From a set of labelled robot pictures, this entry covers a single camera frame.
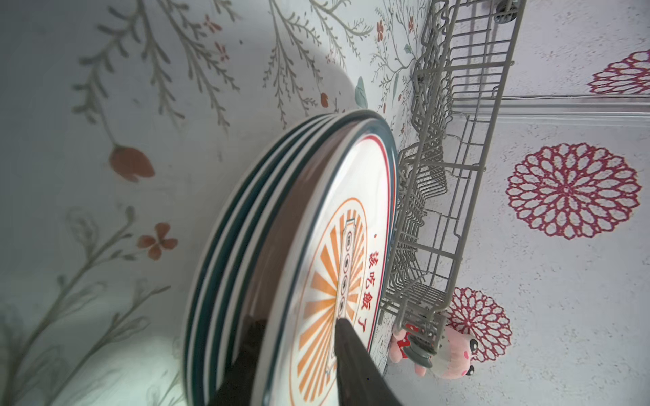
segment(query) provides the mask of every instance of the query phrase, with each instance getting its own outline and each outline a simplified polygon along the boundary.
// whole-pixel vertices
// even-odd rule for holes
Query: stuffed toy
[[[417,327],[407,325],[408,328],[418,331]],[[406,330],[393,331],[388,356],[392,362],[400,362],[408,358],[402,348],[411,345],[408,336],[411,333]],[[432,355],[431,372],[443,379],[457,379],[474,373],[474,366],[471,365],[472,355],[478,350],[478,341],[471,335],[459,333],[453,328],[446,326],[443,336],[440,339],[440,348],[435,355]],[[426,368],[415,364],[415,373],[424,376]]]

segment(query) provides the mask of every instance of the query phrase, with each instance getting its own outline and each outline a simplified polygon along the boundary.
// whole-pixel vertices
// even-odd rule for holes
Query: stack of plates
[[[334,323],[370,350],[395,215],[396,149],[379,115],[309,118],[235,188],[196,273],[184,337],[189,405],[204,406],[265,320],[254,405],[337,404]]]

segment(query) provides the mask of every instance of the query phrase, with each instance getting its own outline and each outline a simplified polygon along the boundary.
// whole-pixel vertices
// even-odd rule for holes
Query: orange tulip
[[[110,153],[109,163],[115,173],[129,182],[137,182],[138,176],[155,175],[149,158],[135,148],[115,146]]]

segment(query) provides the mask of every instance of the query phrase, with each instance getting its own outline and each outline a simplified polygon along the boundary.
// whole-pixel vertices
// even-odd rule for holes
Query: wire dish rack
[[[408,355],[422,365],[447,322],[525,3],[432,0],[424,25],[412,80],[419,140],[398,157],[398,215],[380,303],[415,336]]]

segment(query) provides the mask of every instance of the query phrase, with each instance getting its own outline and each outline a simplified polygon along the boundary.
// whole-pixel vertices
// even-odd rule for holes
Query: red medallion pattern
[[[480,290],[454,289],[454,298],[447,311],[451,328],[478,340],[474,356],[478,362],[494,361],[510,347],[512,330],[506,311]]]
[[[650,93],[650,50],[631,53],[627,58],[609,64],[588,83],[591,93]]]
[[[568,240],[594,237],[639,205],[636,171],[623,157],[588,144],[544,147],[515,167],[506,193],[531,229]]]

